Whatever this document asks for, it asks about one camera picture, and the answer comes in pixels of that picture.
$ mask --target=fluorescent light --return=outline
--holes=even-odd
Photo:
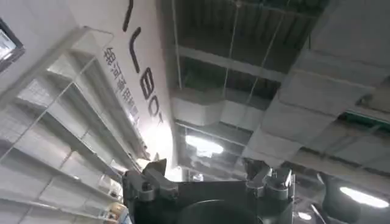
[[[204,180],[203,174],[199,173],[197,175],[194,175],[193,179],[196,180],[196,181],[203,181]]]
[[[307,214],[306,212],[298,212],[298,216],[303,220],[311,220],[311,215]]]
[[[340,191],[361,204],[369,205],[375,208],[387,208],[389,206],[389,203],[382,199],[353,190],[349,187],[340,187]]]
[[[185,136],[185,142],[195,147],[199,156],[211,157],[213,153],[221,154],[224,151],[224,148],[217,143],[196,136]]]

